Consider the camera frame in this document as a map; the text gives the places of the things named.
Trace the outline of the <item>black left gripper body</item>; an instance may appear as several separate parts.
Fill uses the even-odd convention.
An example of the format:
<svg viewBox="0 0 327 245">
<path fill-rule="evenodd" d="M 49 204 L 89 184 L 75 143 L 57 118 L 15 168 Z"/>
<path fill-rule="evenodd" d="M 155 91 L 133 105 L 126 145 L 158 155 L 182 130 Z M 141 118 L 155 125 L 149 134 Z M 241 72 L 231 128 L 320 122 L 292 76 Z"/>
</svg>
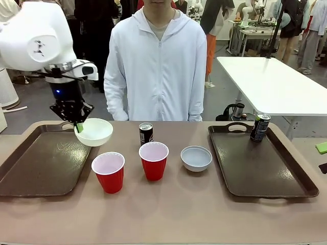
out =
<svg viewBox="0 0 327 245">
<path fill-rule="evenodd" d="M 63 105 L 71 103 L 73 106 L 82 107 L 84 99 L 78 80 L 67 83 L 49 83 L 49 85 L 56 105 L 63 107 Z"/>
</svg>

